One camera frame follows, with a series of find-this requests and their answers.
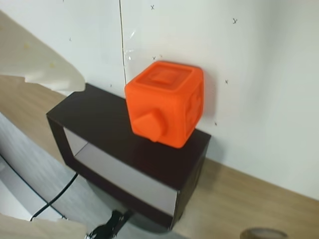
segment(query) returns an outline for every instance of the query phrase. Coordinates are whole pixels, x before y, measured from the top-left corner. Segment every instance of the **cube face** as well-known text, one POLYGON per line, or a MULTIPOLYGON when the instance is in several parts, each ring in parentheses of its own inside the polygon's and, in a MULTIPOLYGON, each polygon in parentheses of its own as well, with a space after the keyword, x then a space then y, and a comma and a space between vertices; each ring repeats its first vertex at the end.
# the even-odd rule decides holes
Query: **cube face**
POLYGON ((185 107, 185 137, 189 137, 196 127, 204 108, 204 84, 200 83, 191 94, 185 107))
POLYGON ((157 61, 137 76, 135 82, 158 91, 173 92, 191 73, 191 67, 157 61))
POLYGON ((203 112, 203 72, 155 62, 126 85, 125 94, 135 134, 181 148, 203 112))

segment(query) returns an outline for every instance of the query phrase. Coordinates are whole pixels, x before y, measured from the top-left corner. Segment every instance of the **black cable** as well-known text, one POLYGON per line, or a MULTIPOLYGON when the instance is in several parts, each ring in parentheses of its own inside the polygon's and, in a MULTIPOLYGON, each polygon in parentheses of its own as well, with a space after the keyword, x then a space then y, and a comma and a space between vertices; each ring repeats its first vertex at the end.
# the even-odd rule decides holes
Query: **black cable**
POLYGON ((78 173, 75 173, 73 178, 70 180, 70 182, 67 185, 65 185, 65 187, 62 189, 62 191, 31 217, 30 222, 32 222, 33 218, 36 218, 37 216, 39 216, 45 209, 50 207, 56 200, 58 200, 65 193, 65 191, 72 185, 72 183, 74 182, 74 180, 77 178, 78 175, 79 175, 78 173))
MULTIPOLYGON (((12 165, 0 154, 0 157, 6 162, 6 164, 10 167, 10 169, 40 198, 42 199, 45 203, 48 203, 40 194, 38 194, 37 191, 35 191, 34 188, 31 187, 31 185, 25 181, 24 178, 12 167, 12 165)), ((58 214, 61 215, 61 217, 64 217, 62 213, 60 213, 54 206, 51 205, 51 208, 56 211, 58 214)))

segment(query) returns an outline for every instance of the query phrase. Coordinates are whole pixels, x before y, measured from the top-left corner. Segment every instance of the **wooden floor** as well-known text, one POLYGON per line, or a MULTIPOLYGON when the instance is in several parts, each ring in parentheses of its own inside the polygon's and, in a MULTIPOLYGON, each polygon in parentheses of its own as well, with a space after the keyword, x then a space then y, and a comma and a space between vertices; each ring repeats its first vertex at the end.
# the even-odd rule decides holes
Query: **wooden floor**
MULTIPOLYGON (((21 78, 0 76, 0 112, 61 162, 45 113, 63 99, 21 78)), ((192 239, 239 239, 250 227, 319 239, 319 202, 207 160, 173 230, 192 239)))

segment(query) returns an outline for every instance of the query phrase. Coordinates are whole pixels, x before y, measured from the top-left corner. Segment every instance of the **dark brown box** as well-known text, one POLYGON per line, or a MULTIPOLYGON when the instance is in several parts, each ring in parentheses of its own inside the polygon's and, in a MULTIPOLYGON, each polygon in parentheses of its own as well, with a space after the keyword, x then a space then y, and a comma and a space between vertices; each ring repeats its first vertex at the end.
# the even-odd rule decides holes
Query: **dark brown box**
POLYGON ((197 184, 210 135, 172 148, 133 134, 125 99, 89 84, 47 113, 65 163, 131 210, 170 230, 197 184))

